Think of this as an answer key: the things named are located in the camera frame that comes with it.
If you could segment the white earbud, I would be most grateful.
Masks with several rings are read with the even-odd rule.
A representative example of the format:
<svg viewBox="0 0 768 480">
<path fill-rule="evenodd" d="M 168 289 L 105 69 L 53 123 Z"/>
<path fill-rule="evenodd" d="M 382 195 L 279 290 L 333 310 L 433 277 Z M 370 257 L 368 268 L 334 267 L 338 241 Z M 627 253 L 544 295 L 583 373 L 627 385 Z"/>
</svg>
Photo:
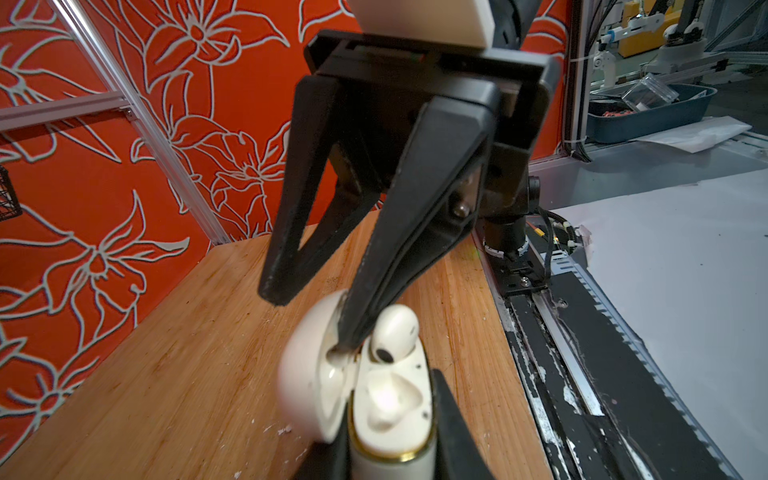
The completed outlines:
<svg viewBox="0 0 768 480">
<path fill-rule="evenodd" d="M 405 305 L 390 305 L 377 318 L 371 335 L 371 354 L 379 363 L 399 362 L 415 349 L 418 335 L 419 321 L 415 312 Z"/>
</svg>

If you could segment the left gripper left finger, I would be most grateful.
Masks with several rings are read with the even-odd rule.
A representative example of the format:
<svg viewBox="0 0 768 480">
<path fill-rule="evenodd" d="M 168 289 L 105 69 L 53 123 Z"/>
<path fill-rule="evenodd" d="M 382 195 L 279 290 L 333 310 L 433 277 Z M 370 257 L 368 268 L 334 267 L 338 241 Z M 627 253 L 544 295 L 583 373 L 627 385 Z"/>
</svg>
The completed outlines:
<svg viewBox="0 0 768 480">
<path fill-rule="evenodd" d="M 336 438 L 330 444 L 313 444 L 293 479 L 347 480 L 349 471 L 349 432 L 347 415 L 344 415 Z"/>
</svg>

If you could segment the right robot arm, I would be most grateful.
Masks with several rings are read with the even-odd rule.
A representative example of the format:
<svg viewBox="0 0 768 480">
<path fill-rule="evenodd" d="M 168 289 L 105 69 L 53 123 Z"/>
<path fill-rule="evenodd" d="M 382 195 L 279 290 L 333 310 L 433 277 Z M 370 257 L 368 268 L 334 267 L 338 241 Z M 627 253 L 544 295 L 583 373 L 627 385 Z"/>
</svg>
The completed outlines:
<svg viewBox="0 0 768 480">
<path fill-rule="evenodd" d="M 264 300 L 289 304 L 378 208 L 337 327 L 340 350 L 354 350 L 478 220 L 533 210 L 528 163 L 561 73 L 553 57 L 522 50 L 538 7 L 354 1 L 357 32 L 309 41 Z"/>
</svg>

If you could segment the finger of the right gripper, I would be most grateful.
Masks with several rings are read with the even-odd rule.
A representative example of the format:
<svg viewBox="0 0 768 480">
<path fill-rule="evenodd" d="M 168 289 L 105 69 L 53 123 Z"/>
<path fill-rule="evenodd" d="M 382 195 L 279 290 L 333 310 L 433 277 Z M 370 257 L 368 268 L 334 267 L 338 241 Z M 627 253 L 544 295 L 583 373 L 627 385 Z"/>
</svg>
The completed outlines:
<svg viewBox="0 0 768 480">
<path fill-rule="evenodd" d="M 302 239 L 325 167 L 337 176 L 334 195 L 307 240 Z M 306 76 L 297 84 L 279 211 L 258 288 L 285 306 L 373 208 L 383 182 L 342 82 Z"/>
<path fill-rule="evenodd" d="M 421 109 L 343 304 L 338 350 L 356 350 L 381 311 L 468 235 L 479 194 L 467 195 L 466 214 L 451 202 L 466 178 L 485 178 L 495 125 L 488 108 L 460 100 Z"/>
</svg>

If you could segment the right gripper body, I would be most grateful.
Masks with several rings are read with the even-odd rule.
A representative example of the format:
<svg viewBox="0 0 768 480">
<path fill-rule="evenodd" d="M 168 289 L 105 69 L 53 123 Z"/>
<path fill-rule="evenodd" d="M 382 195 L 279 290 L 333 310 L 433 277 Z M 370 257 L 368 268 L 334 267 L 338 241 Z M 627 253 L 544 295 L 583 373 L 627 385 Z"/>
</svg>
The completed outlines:
<svg viewBox="0 0 768 480">
<path fill-rule="evenodd" d="M 550 55 L 322 30 L 304 48 L 311 73 L 335 77 L 382 115 L 434 96 L 486 105 L 495 140 L 533 148 L 560 78 Z"/>
</svg>

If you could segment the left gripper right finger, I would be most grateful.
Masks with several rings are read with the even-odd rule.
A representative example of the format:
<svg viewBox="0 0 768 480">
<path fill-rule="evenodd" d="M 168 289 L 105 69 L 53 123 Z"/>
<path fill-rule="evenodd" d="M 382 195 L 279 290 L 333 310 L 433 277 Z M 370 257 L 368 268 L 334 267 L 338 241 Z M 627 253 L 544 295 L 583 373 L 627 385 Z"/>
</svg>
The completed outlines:
<svg viewBox="0 0 768 480">
<path fill-rule="evenodd" d="M 431 370 L 437 425 L 436 479 L 494 479 L 451 393 L 445 376 Z"/>
</svg>

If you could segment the white earbud charging case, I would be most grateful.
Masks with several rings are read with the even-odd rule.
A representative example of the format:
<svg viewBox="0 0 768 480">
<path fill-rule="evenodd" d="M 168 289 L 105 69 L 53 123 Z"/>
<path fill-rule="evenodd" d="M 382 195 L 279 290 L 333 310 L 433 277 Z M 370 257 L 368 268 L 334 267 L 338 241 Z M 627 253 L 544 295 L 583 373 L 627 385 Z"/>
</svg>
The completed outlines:
<svg viewBox="0 0 768 480">
<path fill-rule="evenodd" d="M 288 340 L 277 371 L 284 416 L 313 444 L 330 444 L 347 415 L 348 479 L 432 479 L 437 427 L 419 335 L 415 349 L 393 364 L 375 360 L 371 336 L 355 351 L 338 350 L 346 296 L 340 290 L 317 302 Z"/>
</svg>

